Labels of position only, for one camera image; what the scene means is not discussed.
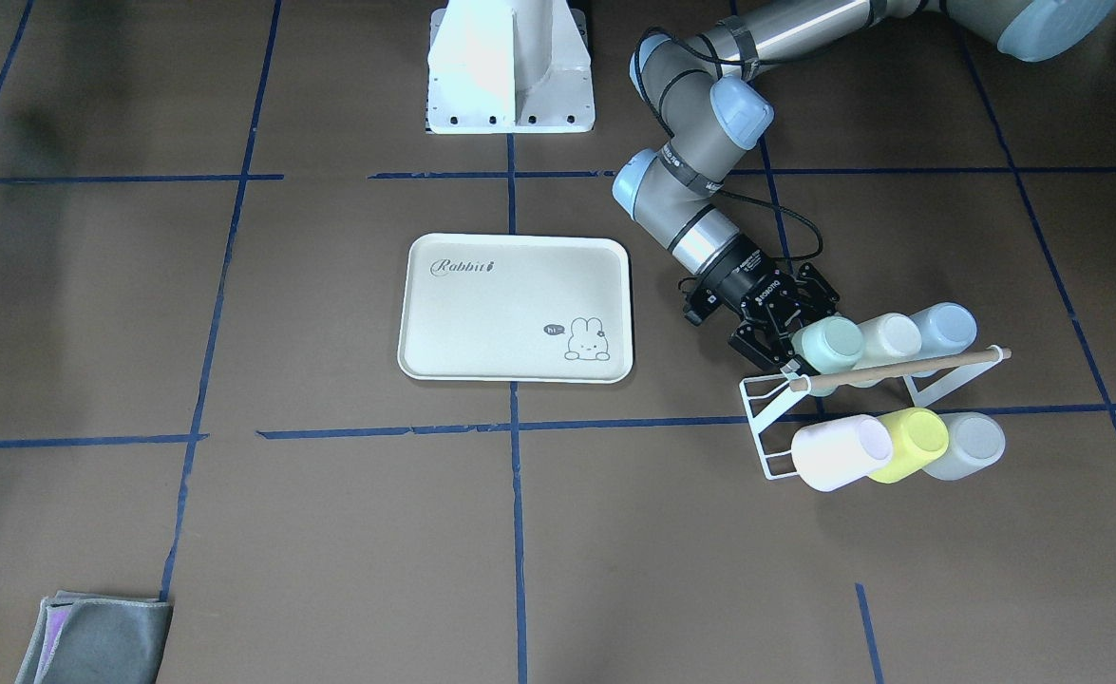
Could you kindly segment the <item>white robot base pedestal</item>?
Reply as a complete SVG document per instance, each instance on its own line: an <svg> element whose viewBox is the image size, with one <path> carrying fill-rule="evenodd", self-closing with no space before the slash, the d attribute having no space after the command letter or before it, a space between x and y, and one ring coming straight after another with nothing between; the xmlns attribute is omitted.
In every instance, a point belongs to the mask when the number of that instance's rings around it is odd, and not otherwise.
<svg viewBox="0 0 1116 684"><path fill-rule="evenodd" d="M584 1L449 1L430 16L426 129L439 135L594 129Z"/></svg>

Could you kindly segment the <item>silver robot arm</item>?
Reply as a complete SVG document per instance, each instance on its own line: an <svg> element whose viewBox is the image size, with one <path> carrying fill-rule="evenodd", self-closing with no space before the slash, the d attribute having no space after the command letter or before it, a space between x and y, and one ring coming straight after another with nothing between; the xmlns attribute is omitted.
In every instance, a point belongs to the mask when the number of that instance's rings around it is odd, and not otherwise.
<svg viewBox="0 0 1116 684"><path fill-rule="evenodd" d="M650 28L632 55L631 81L668 138L619 170L615 202L687 269L683 314L691 324L727 308L740 319L728 343L759 369L850 370L856 353L836 360L826 350L831 339L856 334L845 328L839 295L812 256L800 256L790 274L783 258L767 256L714 206L728 173L775 118L753 79L884 19L926 11L1000 52L1041 62L1083 42L1113 9L1112 1L771 1L687 40Z"/></svg>

